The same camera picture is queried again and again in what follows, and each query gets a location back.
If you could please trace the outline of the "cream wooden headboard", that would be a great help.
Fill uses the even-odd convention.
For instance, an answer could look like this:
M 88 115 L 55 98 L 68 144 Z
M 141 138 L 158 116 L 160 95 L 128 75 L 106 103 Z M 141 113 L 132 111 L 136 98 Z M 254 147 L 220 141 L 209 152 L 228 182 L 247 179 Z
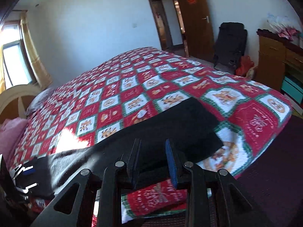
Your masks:
M 41 92 L 38 86 L 16 85 L 1 93 L 1 124 L 6 119 L 15 119 L 17 117 L 26 119 L 27 108 Z

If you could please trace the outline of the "clutter on cabinet top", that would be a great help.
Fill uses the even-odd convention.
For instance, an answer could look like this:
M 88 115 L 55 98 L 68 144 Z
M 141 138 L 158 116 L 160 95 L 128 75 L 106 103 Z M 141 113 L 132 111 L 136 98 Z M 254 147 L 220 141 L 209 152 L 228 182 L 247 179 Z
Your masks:
M 295 37 L 302 34 L 299 24 L 290 20 L 287 16 L 275 16 L 268 13 L 267 22 L 273 33 L 290 41 L 293 41 Z

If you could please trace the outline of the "striped grey pillow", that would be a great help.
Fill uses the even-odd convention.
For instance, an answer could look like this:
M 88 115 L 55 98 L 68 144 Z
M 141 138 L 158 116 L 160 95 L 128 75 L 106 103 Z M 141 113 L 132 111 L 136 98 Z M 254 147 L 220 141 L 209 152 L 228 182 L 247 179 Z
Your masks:
M 26 116 L 30 116 L 39 108 L 41 108 L 43 103 L 53 94 L 54 91 L 55 88 L 48 88 L 42 91 L 38 96 L 36 96 L 27 108 L 25 112 Z

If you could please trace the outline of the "red patterned bed quilt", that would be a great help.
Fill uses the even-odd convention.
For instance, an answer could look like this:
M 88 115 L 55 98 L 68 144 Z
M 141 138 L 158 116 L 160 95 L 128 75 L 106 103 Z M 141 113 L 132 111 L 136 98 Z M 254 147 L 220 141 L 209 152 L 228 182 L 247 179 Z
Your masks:
M 240 175 L 272 143 L 292 108 L 278 91 L 155 48 L 122 53 L 58 87 L 31 114 L 11 165 L 85 148 L 194 97 L 218 120 L 223 147 L 199 162 Z

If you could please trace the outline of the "brown wooden door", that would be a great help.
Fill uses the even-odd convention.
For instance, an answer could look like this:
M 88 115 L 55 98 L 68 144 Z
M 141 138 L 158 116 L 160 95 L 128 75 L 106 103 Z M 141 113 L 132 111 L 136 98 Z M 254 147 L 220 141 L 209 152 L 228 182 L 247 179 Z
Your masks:
M 197 3 L 193 5 L 188 4 L 187 0 L 178 0 L 178 2 L 189 55 L 212 62 L 214 35 L 207 0 L 197 0 Z M 209 16 L 209 24 L 203 20 L 206 16 Z

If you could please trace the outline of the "wooden cabinet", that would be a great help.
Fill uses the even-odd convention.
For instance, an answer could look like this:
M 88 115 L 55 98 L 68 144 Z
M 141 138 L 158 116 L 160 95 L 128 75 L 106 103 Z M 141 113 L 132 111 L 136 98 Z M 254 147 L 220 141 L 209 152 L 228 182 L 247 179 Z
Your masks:
M 302 48 L 258 29 L 259 60 L 254 80 L 282 93 L 302 116 Z

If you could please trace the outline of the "black pants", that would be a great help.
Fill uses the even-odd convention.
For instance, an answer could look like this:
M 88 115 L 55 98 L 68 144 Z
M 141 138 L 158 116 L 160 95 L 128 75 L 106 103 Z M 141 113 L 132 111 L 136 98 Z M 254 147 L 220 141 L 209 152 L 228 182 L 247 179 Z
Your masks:
M 191 97 L 91 147 L 35 158 L 26 163 L 26 166 L 33 166 L 33 172 L 20 174 L 16 184 L 24 188 L 37 183 L 32 189 L 33 195 L 49 198 L 58 194 L 82 169 L 90 169 L 102 177 L 105 168 L 116 161 L 128 163 L 138 139 L 141 146 L 137 187 L 146 187 L 169 178 L 167 140 L 184 153 L 187 160 L 197 163 L 223 146 L 215 133 L 218 125 L 218 118 Z

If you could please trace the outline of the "red plastic bag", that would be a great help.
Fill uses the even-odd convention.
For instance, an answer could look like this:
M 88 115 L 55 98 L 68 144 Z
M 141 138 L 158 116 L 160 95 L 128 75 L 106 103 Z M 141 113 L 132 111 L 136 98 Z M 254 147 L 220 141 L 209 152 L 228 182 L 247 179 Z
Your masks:
M 248 55 L 242 56 L 240 58 L 240 65 L 236 69 L 235 73 L 237 76 L 244 77 L 247 75 L 248 71 L 254 67 L 254 62 Z

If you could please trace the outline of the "floral cushion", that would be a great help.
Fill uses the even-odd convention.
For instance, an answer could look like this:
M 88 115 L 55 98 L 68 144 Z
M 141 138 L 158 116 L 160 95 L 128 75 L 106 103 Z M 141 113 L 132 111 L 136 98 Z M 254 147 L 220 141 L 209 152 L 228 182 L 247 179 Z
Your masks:
M 256 72 L 257 72 L 258 66 L 254 66 L 250 68 L 247 72 L 247 75 L 245 76 L 246 79 L 253 79 Z

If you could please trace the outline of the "pink folded blanket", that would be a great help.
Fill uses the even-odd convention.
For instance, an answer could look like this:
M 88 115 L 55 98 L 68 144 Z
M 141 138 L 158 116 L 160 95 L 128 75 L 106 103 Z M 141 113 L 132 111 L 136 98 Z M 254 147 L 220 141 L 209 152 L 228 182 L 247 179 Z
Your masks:
M 24 134 L 27 123 L 27 119 L 18 117 L 6 119 L 1 125 L 1 154 L 7 166 L 10 164 L 14 151 Z

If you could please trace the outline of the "window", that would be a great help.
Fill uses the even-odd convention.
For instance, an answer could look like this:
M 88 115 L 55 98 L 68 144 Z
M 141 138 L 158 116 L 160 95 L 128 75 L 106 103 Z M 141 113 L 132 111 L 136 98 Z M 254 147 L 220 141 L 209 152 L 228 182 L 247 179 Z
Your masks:
M 5 22 L 1 28 L 1 63 L 6 89 L 37 82 L 25 49 L 20 21 Z

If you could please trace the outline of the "yellow curtain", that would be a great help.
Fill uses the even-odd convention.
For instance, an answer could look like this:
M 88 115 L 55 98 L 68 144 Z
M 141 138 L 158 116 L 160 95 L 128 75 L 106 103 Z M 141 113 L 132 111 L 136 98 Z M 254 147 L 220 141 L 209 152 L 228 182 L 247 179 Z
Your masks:
M 38 85 L 40 86 L 40 89 L 45 90 L 52 84 L 52 78 L 43 65 L 40 56 L 35 48 L 35 45 L 31 38 L 25 11 L 20 14 L 20 27 L 31 69 L 34 73 Z

